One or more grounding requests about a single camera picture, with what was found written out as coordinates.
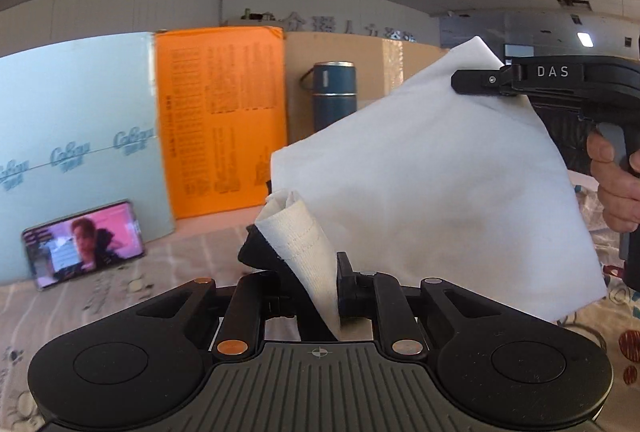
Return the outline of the person's right hand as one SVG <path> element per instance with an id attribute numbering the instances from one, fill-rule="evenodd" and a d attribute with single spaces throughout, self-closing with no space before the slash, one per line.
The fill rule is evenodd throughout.
<path id="1" fill-rule="evenodd" d="M 633 233 L 640 222 L 640 182 L 616 162 L 614 147 L 599 132 L 587 138 L 590 171 L 599 183 L 598 198 L 603 219 L 614 232 Z"/>

